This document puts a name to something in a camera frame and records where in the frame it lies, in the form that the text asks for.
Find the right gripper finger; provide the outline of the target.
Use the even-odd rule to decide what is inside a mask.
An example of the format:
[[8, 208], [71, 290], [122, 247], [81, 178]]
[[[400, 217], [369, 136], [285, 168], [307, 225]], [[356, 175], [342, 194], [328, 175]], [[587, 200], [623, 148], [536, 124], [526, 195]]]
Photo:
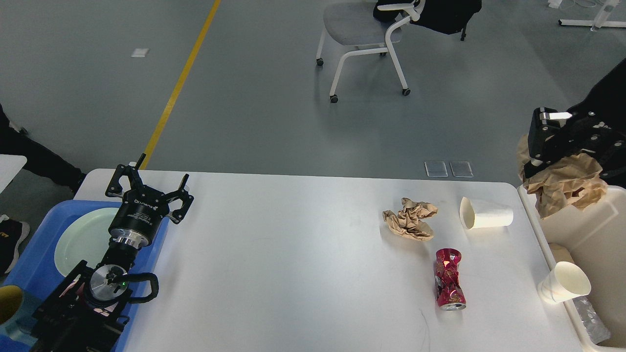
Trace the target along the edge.
[[571, 136], [562, 130], [566, 120], [572, 116], [574, 114], [555, 109], [534, 110], [527, 139], [530, 162], [526, 162], [523, 167], [525, 178], [530, 179], [553, 163], [575, 153]]

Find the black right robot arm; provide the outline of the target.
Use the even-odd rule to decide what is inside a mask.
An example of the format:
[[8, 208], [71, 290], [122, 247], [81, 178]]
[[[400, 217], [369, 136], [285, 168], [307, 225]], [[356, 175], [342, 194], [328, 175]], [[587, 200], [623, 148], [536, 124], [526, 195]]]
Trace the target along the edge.
[[590, 90], [580, 103], [554, 117], [555, 109], [534, 110], [527, 137], [530, 161], [522, 176], [531, 177], [574, 154], [586, 153], [602, 170], [609, 185], [625, 187], [626, 64], [622, 60]]

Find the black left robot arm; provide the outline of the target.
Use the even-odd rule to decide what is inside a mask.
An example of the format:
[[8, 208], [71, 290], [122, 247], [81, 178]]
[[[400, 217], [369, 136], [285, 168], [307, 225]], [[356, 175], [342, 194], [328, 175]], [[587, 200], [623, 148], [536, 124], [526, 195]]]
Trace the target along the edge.
[[32, 352], [109, 352], [130, 320], [125, 307], [158, 296], [157, 276], [132, 273], [132, 267], [163, 219], [180, 223], [194, 197], [186, 190], [189, 174], [169, 193], [143, 183], [138, 168], [145, 156], [134, 166], [116, 167], [105, 194], [122, 204], [108, 228], [108, 249], [95, 268], [80, 261], [35, 310]]

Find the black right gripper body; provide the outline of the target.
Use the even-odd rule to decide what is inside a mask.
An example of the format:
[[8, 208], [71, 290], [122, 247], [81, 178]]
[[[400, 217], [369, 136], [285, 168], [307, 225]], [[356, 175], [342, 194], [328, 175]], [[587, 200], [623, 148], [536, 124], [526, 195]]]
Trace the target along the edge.
[[564, 126], [568, 154], [583, 152], [594, 158], [609, 185], [626, 186], [626, 128], [623, 114], [579, 111]]

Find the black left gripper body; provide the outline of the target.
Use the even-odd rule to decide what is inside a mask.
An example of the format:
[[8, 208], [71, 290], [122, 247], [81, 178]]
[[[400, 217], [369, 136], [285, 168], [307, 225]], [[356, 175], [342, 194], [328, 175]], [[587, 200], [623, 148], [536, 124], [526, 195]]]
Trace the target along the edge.
[[152, 187], [139, 187], [124, 193], [122, 205], [108, 229], [113, 241], [133, 247], [154, 242], [161, 221], [169, 212], [165, 194]]

